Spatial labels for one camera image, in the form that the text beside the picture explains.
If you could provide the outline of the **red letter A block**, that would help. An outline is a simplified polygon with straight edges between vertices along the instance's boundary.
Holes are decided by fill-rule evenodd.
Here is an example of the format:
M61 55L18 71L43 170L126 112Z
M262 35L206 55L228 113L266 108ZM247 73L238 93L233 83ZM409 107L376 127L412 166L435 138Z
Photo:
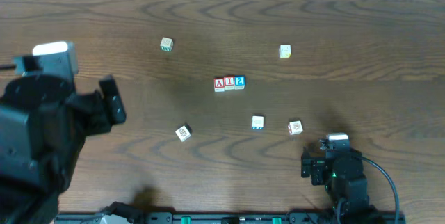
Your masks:
M214 91L216 93L224 92L225 91L225 84L223 78L215 78L213 80L213 87Z

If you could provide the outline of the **red number 1 block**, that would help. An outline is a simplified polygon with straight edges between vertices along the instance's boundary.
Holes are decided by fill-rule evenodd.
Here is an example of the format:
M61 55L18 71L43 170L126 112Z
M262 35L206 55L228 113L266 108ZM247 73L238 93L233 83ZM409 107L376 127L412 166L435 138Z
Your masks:
M235 77L234 76L224 77L224 86L225 90L233 90L235 86Z

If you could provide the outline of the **blue number 2 block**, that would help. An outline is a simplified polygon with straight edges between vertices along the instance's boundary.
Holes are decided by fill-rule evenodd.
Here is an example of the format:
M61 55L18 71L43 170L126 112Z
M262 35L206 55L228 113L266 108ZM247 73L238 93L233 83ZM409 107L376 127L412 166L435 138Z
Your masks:
M234 89L244 90L245 89L245 76L235 76L234 77Z

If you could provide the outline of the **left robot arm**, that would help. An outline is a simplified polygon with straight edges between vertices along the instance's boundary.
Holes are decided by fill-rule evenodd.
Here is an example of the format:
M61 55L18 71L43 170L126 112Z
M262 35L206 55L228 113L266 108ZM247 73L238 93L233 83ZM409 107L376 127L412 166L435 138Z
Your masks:
M86 138L126 120L115 79L79 94L68 54L18 56L1 96L1 222L50 223Z

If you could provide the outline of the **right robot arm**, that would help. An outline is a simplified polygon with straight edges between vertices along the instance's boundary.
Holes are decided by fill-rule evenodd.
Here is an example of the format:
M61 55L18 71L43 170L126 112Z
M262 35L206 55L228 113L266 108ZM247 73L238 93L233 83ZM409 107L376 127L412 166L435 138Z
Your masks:
M301 176L314 186L324 186L333 202L317 223L381 224L382 214L369 203L368 181L361 160L362 153L348 141L321 141L324 157L313 157L305 148L301 156Z

